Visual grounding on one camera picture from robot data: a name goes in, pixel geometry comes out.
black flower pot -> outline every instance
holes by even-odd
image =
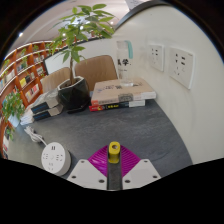
[[[58,86],[58,97],[60,103],[66,108],[68,113],[82,111],[88,106],[90,97],[86,80],[77,76],[74,78],[75,84],[70,85],[70,79]]]

wall socket panel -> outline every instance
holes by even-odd
[[[180,49],[170,48],[169,61],[169,75],[190,89],[194,74],[194,55]]]
[[[162,45],[149,45],[149,63],[152,67],[163,71],[164,47]]]

yellow object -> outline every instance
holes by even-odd
[[[25,78],[21,79],[19,82],[20,82],[20,85],[21,85],[22,88],[26,85],[26,79]]]
[[[109,145],[109,163],[118,163],[120,156],[120,143],[111,142]]]

stack of books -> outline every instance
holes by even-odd
[[[39,86],[38,84],[36,84],[33,88],[31,88],[30,90],[28,90],[25,94],[28,102],[30,102],[33,97],[39,92]]]
[[[33,123],[33,122],[34,122],[34,119],[33,119],[33,112],[32,112],[32,110],[31,110],[31,107],[32,107],[32,106],[33,106],[33,104],[30,104],[30,105],[26,108],[26,110],[25,110],[23,116],[20,118],[20,124],[21,124],[21,125],[30,124],[30,123]]]
[[[41,94],[31,108],[33,118],[36,121],[60,114],[62,109],[63,106],[59,103],[57,88]]]
[[[120,80],[95,84],[90,111],[145,106],[145,100],[155,99],[156,92],[142,78],[134,78],[133,86],[123,87]]]

ceiling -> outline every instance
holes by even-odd
[[[30,25],[23,30],[23,35],[18,37],[17,40],[12,44],[8,53],[24,44],[42,41],[52,40],[58,35],[58,29],[63,26],[63,23],[52,28],[56,23],[60,22],[60,18],[71,15],[72,8],[77,5],[88,5],[93,6],[95,4],[105,3],[107,6],[104,8],[105,11],[116,16],[113,20],[113,26],[116,25],[119,20],[129,12],[128,5],[125,0],[67,0],[63,1],[56,6],[45,11],[41,16],[36,18]]]

